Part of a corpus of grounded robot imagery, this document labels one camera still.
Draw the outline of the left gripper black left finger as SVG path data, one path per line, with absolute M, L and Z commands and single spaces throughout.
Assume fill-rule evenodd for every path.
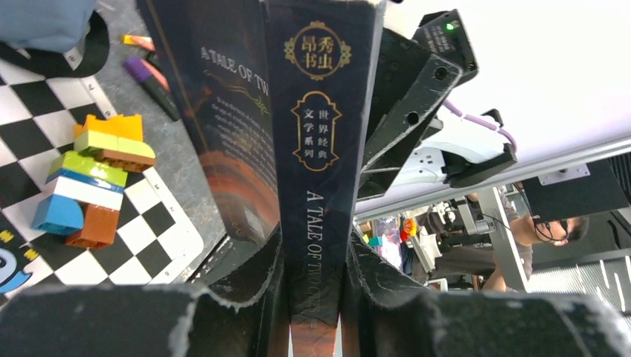
M 39 284 L 1 310 L 3 356 L 282 356 L 281 232 L 207 286 Z

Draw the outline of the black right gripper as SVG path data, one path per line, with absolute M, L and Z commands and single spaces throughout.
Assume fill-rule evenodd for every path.
M 457 9 L 424 15 L 413 39 L 382 32 L 360 200 L 386 193 L 448 93 L 479 71 Z

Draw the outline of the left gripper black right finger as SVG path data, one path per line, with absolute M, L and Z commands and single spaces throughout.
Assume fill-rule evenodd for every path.
M 621 314 L 589 295 L 438 292 L 352 234 L 345 356 L 628 356 Z

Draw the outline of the dark Tale of Two Cities book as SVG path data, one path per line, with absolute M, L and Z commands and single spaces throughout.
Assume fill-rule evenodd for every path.
M 250 109 L 273 159 L 264 225 L 284 244 L 295 356 L 331 356 L 370 117 L 383 1 L 140 1 L 214 187 L 243 149 L 221 106 Z

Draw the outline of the blue grey backpack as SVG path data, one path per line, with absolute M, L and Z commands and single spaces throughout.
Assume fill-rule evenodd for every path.
M 46 78 L 99 72 L 109 31 L 96 1 L 2 1 L 1 59 Z

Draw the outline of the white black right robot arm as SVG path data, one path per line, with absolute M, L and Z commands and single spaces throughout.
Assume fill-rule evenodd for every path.
M 394 184 L 470 187 L 517 162 L 496 109 L 468 115 L 447 100 L 478 70 L 457 10 L 425 15 L 412 38 L 382 32 L 358 200 Z

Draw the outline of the person with headset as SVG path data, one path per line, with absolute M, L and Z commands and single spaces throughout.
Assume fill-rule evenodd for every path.
M 504 188 L 499 187 L 497 190 L 526 279 L 531 278 L 533 271 L 534 246 L 564 246 L 582 239 L 589 229 L 588 216 L 570 217 L 536 225 L 529 213 L 521 215 L 515 210 L 506 197 Z M 438 279 L 465 274 L 488 276 L 482 286 L 483 290 L 498 292 L 516 290 L 515 285 L 506 282 L 499 255 L 494 247 L 476 248 L 465 245 L 452 248 L 435 260 L 435 270 L 430 273 L 430 276 Z

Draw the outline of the multicolour toy brick stack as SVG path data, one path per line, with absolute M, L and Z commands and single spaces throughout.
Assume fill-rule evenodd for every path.
M 73 128 L 72 148 L 51 162 L 31 227 L 86 249 L 111 245 L 128 175 L 156 163 L 140 115 L 87 115 Z

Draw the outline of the blue owl toy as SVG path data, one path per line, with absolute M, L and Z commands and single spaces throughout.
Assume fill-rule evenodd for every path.
M 39 252 L 17 233 L 1 229 L 1 295 L 38 283 Z

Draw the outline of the purple highlighter marker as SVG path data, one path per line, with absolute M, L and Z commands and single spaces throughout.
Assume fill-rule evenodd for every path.
M 171 120 L 178 121 L 180 119 L 179 111 L 170 94 L 161 87 L 139 57 L 130 57 L 124 61 L 123 67 Z

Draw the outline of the orange yellow marker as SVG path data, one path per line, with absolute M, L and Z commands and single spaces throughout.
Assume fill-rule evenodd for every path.
M 148 36 L 139 36 L 132 34 L 125 34 L 122 36 L 122 43 L 125 45 L 133 45 L 143 48 L 146 51 L 154 51 L 155 46 L 153 40 Z

